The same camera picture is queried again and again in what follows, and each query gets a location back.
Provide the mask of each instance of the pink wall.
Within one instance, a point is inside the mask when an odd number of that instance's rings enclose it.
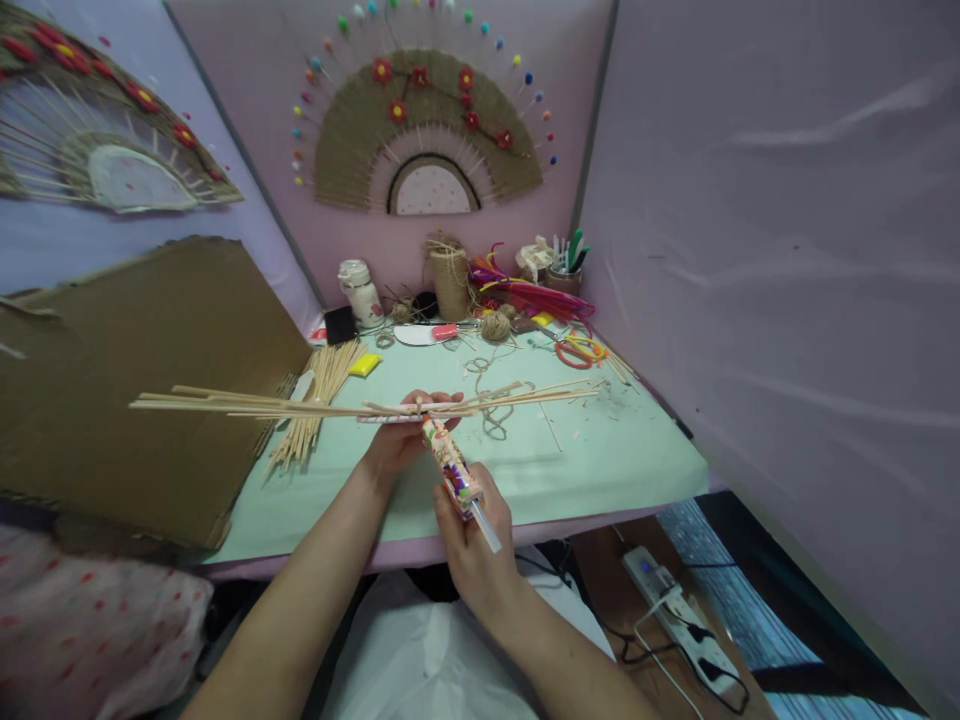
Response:
[[[519,87],[519,76],[510,71],[510,59],[521,54],[523,70],[534,74],[533,87],[545,94],[542,109],[549,109],[553,116],[549,124],[534,111],[524,119],[534,137],[542,137],[548,129],[556,133],[550,150],[560,162],[545,186],[520,200],[470,215],[432,218],[375,216],[318,205],[307,189],[294,186],[291,107],[298,103],[303,89],[302,53],[306,50],[323,57],[325,36],[339,43],[336,17],[349,16],[353,3],[304,0],[281,5],[287,23],[277,10],[278,3],[273,2],[169,0],[328,306],[345,304],[336,270],[348,257],[370,262],[376,279],[397,292],[401,292],[401,283],[420,287],[420,244],[438,224],[474,253],[484,253],[492,243],[505,241],[512,248],[511,257],[537,234],[567,233],[611,0],[549,4],[486,0],[470,6],[476,16],[472,28],[462,20],[444,26],[440,47],[470,58],[479,49],[480,23],[490,23],[487,57],[496,57],[498,64],[482,63],[478,69],[495,67],[490,74],[504,78],[501,86],[509,97],[516,97]],[[458,3],[456,17],[462,18],[467,7]],[[429,21],[429,12],[426,2],[419,9],[409,0],[400,3],[395,30],[402,44],[415,44],[417,23]],[[506,39],[506,48],[499,55],[493,51],[498,35]],[[380,50],[368,44],[357,56],[369,62],[377,54]],[[331,72],[339,72],[339,68],[331,66]],[[527,90],[523,97],[530,95]]]
[[[622,3],[582,218],[601,332],[939,717],[960,708],[958,20]]]

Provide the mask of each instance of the purple wall panel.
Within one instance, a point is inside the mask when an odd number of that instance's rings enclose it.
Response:
[[[582,219],[600,331],[955,705],[958,19],[621,3]]]

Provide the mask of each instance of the power strip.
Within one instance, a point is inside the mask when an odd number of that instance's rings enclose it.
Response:
[[[627,574],[633,579],[640,592],[643,593],[650,607],[653,607],[660,598],[677,585],[677,581],[673,579],[670,571],[658,565],[644,547],[634,548],[628,552],[623,556],[622,562]],[[661,605],[655,614],[673,641],[687,651],[687,655],[693,663],[694,672],[700,676],[707,687],[711,688],[717,695],[722,695],[736,685],[736,681],[722,674],[711,680],[700,666],[699,661],[701,659],[706,660],[736,677],[740,677],[740,674],[716,640],[705,637],[697,642],[690,634],[687,625],[670,614],[672,610],[691,625],[703,627],[703,620],[700,619],[700,616],[693,611],[679,592],[674,592],[675,596]]]

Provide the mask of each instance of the scissors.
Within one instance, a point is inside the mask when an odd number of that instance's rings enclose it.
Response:
[[[557,357],[560,358],[560,362],[577,370],[587,370],[594,362],[599,362],[603,359],[603,356],[606,354],[598,343],[594,343],[596,349],[592,349],[589,353],[583,350],[579,343],[587,341],[585,344],[589,347],[590,343],[593,342],[589,338],[562,338],[556,333],[550,332],[545,327],[538,325],[537,329],[556,343],[553,349],[554,352],[557,353]],[[581,362],[574,362],[572,358],[577,358]]]

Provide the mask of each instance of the pen holder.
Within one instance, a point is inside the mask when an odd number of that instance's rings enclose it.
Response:
[[[580,285],[582,282],[583,268],[580,268],[575,273],[559,272],[553,268],[547,268],[545,285],[551,290],[558,290],[567,295],[580,297]]]

